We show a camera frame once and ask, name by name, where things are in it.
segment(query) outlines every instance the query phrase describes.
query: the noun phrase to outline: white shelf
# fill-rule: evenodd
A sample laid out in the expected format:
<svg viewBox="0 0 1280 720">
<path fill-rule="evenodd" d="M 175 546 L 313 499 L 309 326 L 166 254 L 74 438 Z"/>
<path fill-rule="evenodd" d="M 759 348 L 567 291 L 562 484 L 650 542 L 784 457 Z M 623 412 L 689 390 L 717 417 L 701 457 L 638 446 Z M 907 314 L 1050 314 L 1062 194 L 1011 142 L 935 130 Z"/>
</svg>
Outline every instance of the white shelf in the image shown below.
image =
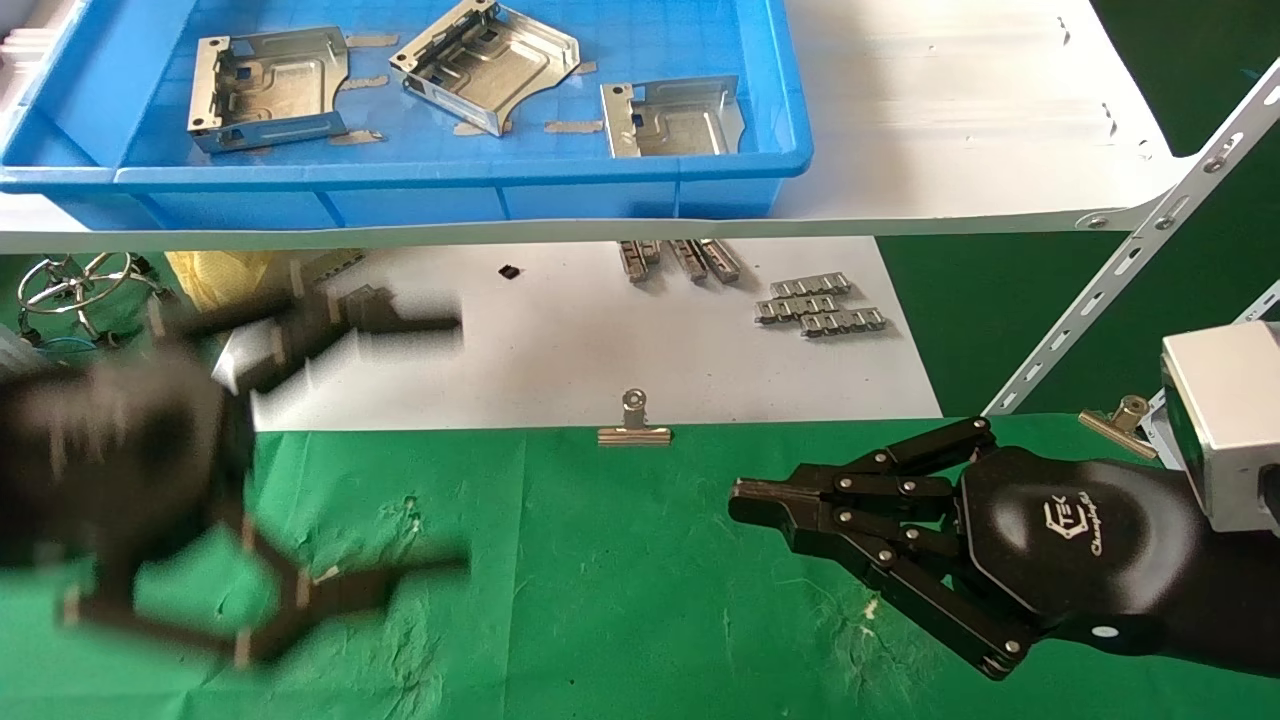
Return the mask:
<svg viewBox="0 0 1280 720">
<path fill-rule="evenodd" d="M 72 3 L 74 0 L 63 0 Z M 547 220 L 296 233 L 67 231 L 0 197 L 0 247 L 380 247 L 435 242 L 1036 232 L 1148 204 L 1185 169 L 1088 0 L 788 0 L 818 152 L 764 220 Z M 1142 210 L 1111 213 L 1132 229 Z"/>
</svg>

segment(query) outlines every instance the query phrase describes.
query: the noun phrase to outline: metal part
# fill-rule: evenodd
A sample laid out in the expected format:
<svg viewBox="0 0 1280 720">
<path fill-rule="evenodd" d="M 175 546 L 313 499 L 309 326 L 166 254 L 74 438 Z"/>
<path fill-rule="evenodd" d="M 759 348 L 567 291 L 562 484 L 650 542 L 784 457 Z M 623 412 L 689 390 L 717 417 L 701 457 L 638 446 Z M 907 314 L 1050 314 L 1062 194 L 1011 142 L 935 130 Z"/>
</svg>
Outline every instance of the metal part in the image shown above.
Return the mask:
<svg viewBox="0 0 1280 720">
<path fill-rule="evenodd" d="M 829 295 L 812 297 L 790 297 L 783 300 L 762 300 L 755 304 L 755 322 L 762 325 L 799 320 L 801 315 L 836 313 L 840 306 Z"/>
<path fill-rule="evenodd" d="M 733 284 L 742 275 L 742 265 L 739 264 L 733 254 L 719 240 L 699 240 L 698 249 L 701 250 L 703 260 L 719 282 Z"/>
<path fill-rule="evenodd" d="M 1280 327 L 1249 322 L 1166 337 L 1161 370 L 1174 441 L 1219 533 L 1280 534 Z"/>
<path fill-rule="evenodd" d="M 1102 315 L 1107 306 L 1128 287 L 1129 282 L 1172 237 L 1178 227 L 1199 208 L 1206 197 L 1253 149 L 1271 126 L 1280 119 L 1280 102 L 1272 96 L 1280 85 L 1280 58 L 1262 73 L 1253 90 L 1244 97 L 1226 122 L 1213 133 L 1199 156 L 1188 165 L 1187 174 L 1156 204 L 1147 219 L 1120 243 L 1115 254 L 1089 281 L 1084 291 L 1066 309 L 1066 313 L 1027 360 L 1014 372 L 1000 392 L 991 400 L 984 415 L 1007 415 L 1027 400 L 1059 360 Z M 1215 172 L 1202 172 L 1207 164 Z M 1169 220 L 1183 220 L 1169 224 Z"/>
<path fill-rule="evenodd" d="M 852 287 L 845 273 L 827 273 L 769 283 L 769 292 L 773 293 L 773 297 L 805 297 L 806 295 L 845 295 Z"/>
<path fill-rule="evenodd" d="M 383 133 L 375 129 L 353 129 L 329 138 L 329 145 L 365 145 L 369 142 L 381 142 L 387 140 Z"/>
<path fill-rule="evenodd" d="M 614 158 L 737 152 L 746 126 L 737 76 L 600 86 Z"/>
<path fill-rule="evenodd" d="M 303 283 L 316 284 L 353 268 L 364 259 L 364 250 L 353 247 L 330 250 L 302 263 L 298 268 L 298 274 Z"/>
<path fill-rule="evenodd" d="M 603 129 L 603 120 L 553 120 L 543 124 L 544 132 L 554 135 L 593 135 Z"/>
<path fill-rule="evenodd" d="M 618 242 L 618 255 L 622 258 L 622 269 L 627 273 L 627 279 L 637 283 L 649 277 L 649 265 L 644 260 L 640 245 L 634 240 Z"/>
<path fill-rule="evenodd" d="M 399 42 L 399 35 L 348 35 L 347 47 L 393 47 Z"/>
<path fill-rule="evenodd" d="M 495 0 L 458 3 L 390 58 L 406 90 L 495 137 L 580 61 L 577 40 Z"/>
<path fill-rule="evenodd" d="M 337 27 L 204 37 L 187 132 L 205 152 L 342 135 L 334 96 L 347 55 Z"/>
<path fill-rule="evenodd" d="M 1092 410 L 1080 411 L 1080 423 L 1091 430 L 1106 437 L 1129 452 L 1147 460 L 1156 459 L 1156 448 L 1138 439 L 1134 430 L 1147 414 L 1147 400 L 1138 395 L 1126 395 L 1120 400 L 1120 407 L 1111 416 Z"/>
<path fill-rule="evenodd" d="M 703 261 L 703 254 L 698 251 L 696 242 L 691 240 L 672 240 L 669 245 L 671 251 L 676 254 L 676 260 L 680 260 L 680 266 L 684 268 L 690 282 L 700 283 L 707 279 L 707 263 Z"/>
<path fill-rule="evenodd" d="M 390 76 L 347 78 L 342 83 L 342 86 L 338 87 L 338 92 L 346 92 L 348 90 L 364 90 L 366 87 L 381 87 L 390 81 L 392 81 Z"/>
<path fill-rule="evenodd" d="M 1239 315 L 1231 320 L 1231 324 L 1248 323 L 1251 320 L 1268 319 L 1272 314 L 1271 309 L 1277 307 L 1280 304 L 1280 281 L 1276 281 L 1262 292 L 1245 307 Z M 1161 388 L 1156 395 L 1151 396 L 1149 402 L 1151 410 L 1147 411 L 1147 416 L 1142 419 L 1139 425 L 1146 433 L 1147 439 L 1151 441 L 1151 446 L 1156 448 L 1160 454 L 1160 461 L 1170 470 L 1181 470 L 1184 468 L 1181 454 L 1178 452 L 1178 446 L 1174 443 L 1174 430 L 1169 425 L 1169 411 L 1165 407 L 1165 391 Z"/>
<path fill-rule="evenodd" d="M 884 316 L 876 307 L 837 310 L 800 318 L 800 334 L 808 338 L 884 329 Z"/>
<path fill-rule="evenodd" d="M 644 407 L 648 398 L 640 388 L 622 393 L 622 427 L 600 428 L 595 441 L 600 447 L 666 447 L 671 445 L 671 428 L 650 428 L 645 424 Z"/>
<path fill-rule="evenodd" d="M 119 270 L 106 265 L 120 259 Z M 74 314 L 76 322 L 99 345 L 115 345 L 113 333 L 100 333 L 90 320 L 88 307 L 101 302 L 125 283 L 146 286 L 154 297 L 172 300 L 174 292 L 147 277 L 151 265 L 129 252 L 100 252 L 83 268 L 70 256 L 45 258 L 18 282 L 18 329 L 23 337 L 36 337 L 29 315 Z"/>
</svg>

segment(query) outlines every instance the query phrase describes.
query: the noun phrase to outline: green tablecloth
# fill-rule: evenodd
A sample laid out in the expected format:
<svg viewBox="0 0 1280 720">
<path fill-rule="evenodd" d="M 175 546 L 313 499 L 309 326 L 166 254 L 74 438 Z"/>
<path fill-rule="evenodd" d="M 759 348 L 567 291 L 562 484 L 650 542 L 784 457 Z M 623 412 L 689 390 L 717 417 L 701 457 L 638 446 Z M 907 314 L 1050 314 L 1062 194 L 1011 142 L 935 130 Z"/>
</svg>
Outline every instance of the green tablecloth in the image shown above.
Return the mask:
<svg viewBox="0 0 1280 720">
<path fill-rule="evenodd" d="M 0 577 L 4 720 L 1262 717 L 1280 682 L 1047 642 L 1005 683 L 956 660 L 831 562 L 726 515 L 739 475 L 844 462 L 936 421 L 288 433 L 260 442 L 261 524 L 323 569 L 465 541 L 472 569 L 408 580 L 389 614 L 333 621 L 273 669 L 56 628 L 83 569 Z M 1069 416 L 1005 445 L 1119 455 Z M 211 537 L 142 583 L 147 607 L 232 630 L 271 598 Z"/>
</svg>

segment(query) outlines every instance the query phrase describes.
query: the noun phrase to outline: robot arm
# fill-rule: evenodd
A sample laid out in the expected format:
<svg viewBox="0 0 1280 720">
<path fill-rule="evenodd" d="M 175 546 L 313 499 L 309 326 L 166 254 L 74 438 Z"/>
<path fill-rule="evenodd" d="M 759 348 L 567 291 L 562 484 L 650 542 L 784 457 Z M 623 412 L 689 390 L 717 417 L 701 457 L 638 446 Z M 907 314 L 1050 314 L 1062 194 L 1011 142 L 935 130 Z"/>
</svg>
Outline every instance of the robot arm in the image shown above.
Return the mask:
<svg viewBox="0 0 1280 720">
<path fill-rule="evenodd" d="M 929 477 L 966 461 L 954 487 Z M 972 418 L 740 479 L 730 515 L 840 562 L 996 680 L 1048 638 L 1280 676 L 1280 539 L 1215 533 L 1180 471 L 998 447 Z"/>
<path fill-rule="evenodd" d="M 273 352 L 236 378 L 209 377 L 196 352 L 206 337 L 273 322 Z M 452 331 L 457 318 L 401 318 L 385 291 L 343 299 L 268 292 L 197 315 L 151 309 L 155 351 L 142 361 L 50 368 L 0 382 L 0 565 L 93 557 L 93 584 L 72 588 L 64 624 L 95 623 L 232 656 L 237 666 L 279 657 L 321 620 L 383 607 L 402 575 L 454 569 L 448 552 L 408 566 L 310 569 L 264 536 L 244 507 L 253 457 L 251 391 L 269 392 L 351 331 Z M 273 571 L 270 620 L 221 637 L 141 615 L 134 582 L 214 528 L 227 527 Z"/>
</svg>

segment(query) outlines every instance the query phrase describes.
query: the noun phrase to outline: white table surface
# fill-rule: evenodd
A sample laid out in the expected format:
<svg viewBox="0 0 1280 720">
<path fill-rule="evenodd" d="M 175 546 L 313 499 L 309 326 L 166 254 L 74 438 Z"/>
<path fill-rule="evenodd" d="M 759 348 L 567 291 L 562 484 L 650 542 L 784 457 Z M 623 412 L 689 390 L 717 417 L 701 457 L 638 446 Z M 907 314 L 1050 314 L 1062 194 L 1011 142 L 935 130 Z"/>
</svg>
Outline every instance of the white table surface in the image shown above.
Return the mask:
<svg viewBox="0 0 1280 720">
<path fill-rule="evenodd" d="M 397 293 L 404 311 L 456 304 L 461 343 L 347 338 L 305 375 L 265 397 L 261 430 L 398 430 L 611 425 L 621 396 L 649 395 L 654 424 L 938 416 L 910 328 L 869 237 L 751 240 L 731 245 L 737 287 L 690 283 L 675 258 L 632 287 L 617 245 L 442 246 L 374 252 L 333 282 Z M 498 268 L 524 273 L 507 281 Z M 797 327 L 760 328 L 753 302 L 772 281 L 842 270 L 846 307 L 874 305 L 882 333 L 819 341 Z M 215 374 L 262 356 L 265 328 L 232 337 Z"/>
</svg>

